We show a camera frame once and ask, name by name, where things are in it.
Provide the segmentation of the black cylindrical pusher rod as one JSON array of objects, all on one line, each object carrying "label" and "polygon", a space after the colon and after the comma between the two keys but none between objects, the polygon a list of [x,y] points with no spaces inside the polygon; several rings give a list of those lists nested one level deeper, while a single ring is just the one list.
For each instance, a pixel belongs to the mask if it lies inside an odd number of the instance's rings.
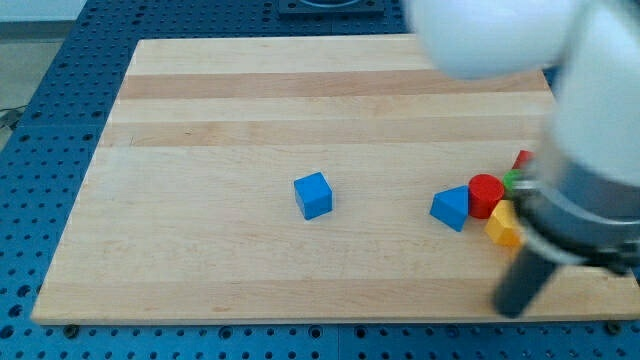
[{"label": "black cylindrical pusher rod", "polygon": [[557,270],[557,264],[523,246],[493,293],[493,306],[507,318],[517,318]]}]

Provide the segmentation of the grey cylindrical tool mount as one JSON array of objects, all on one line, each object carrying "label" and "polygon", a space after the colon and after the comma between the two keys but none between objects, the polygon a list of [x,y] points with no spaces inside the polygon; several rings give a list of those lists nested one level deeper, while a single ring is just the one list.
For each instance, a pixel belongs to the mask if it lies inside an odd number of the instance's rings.
[{"label": "grey cylindrical tool mount", "polygon": [[540,256],[618,275],[639,265],[639,186],[590,169],[555,140],[541,141],[512,199]]}]

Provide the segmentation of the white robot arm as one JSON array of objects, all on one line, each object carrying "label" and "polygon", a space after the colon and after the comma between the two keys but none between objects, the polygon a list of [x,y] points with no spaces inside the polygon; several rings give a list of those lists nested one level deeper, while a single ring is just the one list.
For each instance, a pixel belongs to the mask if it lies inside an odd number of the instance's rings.
[{"label": "white robot arm", "polygon": [[512,201],[525,243],[493,295],[519,316],[563,265],[639,263],[639,6],[632,1],[407,1],[430,61],[456,79],[558,67],[556,107]]}]

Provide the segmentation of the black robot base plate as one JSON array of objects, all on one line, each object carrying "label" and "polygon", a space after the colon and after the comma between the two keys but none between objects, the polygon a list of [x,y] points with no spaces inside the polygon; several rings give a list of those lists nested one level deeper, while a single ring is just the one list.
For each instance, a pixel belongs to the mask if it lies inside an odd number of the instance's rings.
[{"label": "black robot base plate", "polygon": [[384,0],[276,0],[278,14],[286,17],[306,15],[380,15]]}]

